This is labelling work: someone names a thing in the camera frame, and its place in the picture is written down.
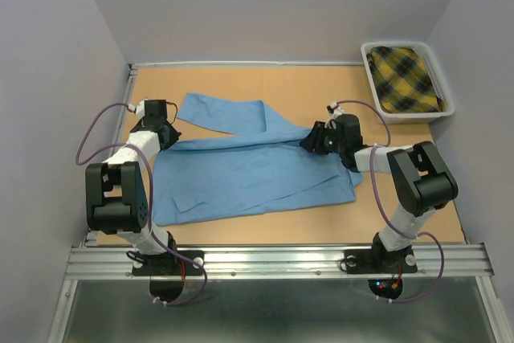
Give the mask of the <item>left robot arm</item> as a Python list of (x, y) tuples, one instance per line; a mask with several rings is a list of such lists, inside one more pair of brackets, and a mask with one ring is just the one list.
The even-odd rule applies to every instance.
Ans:
[(168, 107), (175, 105), (150, 99), (136, 105), (122, 103), (137, 117), (127, 140), (103, 147), (101, 151), (114, 149), (115, 153), (99, 163), (92, 162), (94, 155), (80, 158), (84, 141), (75, 156), (75, 163), (86, 167), (88, 227), (128, 241), (142, 259), (151, 256), (151, 264), (162, 274), (177, 268), (179, 255), (173, 236), (152, 220), (154, 186), (149, 162), (181, 136), (168, 121)]

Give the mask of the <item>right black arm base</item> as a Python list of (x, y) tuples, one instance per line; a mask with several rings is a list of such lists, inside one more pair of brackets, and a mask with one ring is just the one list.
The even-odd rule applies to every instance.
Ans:
[(382, 251), (374, 247), (348, 249), (342, 263), (350, 275), (393, 274), (399, 273), (399, 268), (407, 274), (418, 271), (412, 247), (400, 251)]

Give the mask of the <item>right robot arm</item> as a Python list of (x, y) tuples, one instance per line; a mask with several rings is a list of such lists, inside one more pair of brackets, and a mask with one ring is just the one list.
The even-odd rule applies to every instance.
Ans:
[[(353, 114), (342, 114), (326, 123), (317, 121), (300, 147), (319, 155), (335, 153), (346, 169), (369, 173), (377, 207), (386, 223), (374, 236), (369, 252), (369, 261), (379, 271), (387, 271), (401, 261), (427, 219), (459, 192), (434, 143), (422, 141), (403, 147), (367, 145), (360, 122)], [(377, 173), (390, 174), (393, 179), (398, 207), (392, 218), (387, 217), (380, 202)]]

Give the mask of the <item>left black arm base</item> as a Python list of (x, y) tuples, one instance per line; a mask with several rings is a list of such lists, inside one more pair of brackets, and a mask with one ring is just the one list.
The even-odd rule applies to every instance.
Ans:
[(181, 259), (165, 251), (160, 255), (143, 255), (139, 251), (127, 251), (132, 261), (133, 276), (202, 276), (200, 268), (190, 260), (203, 264), (204, 252), (182, 251)]

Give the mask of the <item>light blue long sleeve shirt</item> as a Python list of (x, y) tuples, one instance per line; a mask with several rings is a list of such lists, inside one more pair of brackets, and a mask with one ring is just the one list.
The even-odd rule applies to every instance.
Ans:
[(159, 226), (354, 202), (363, 177), (332, 153), (300, 147), (310, 132), (261, 100), (186, 95), (178, 118), (223, 137), (179, 141), (153, 167)]

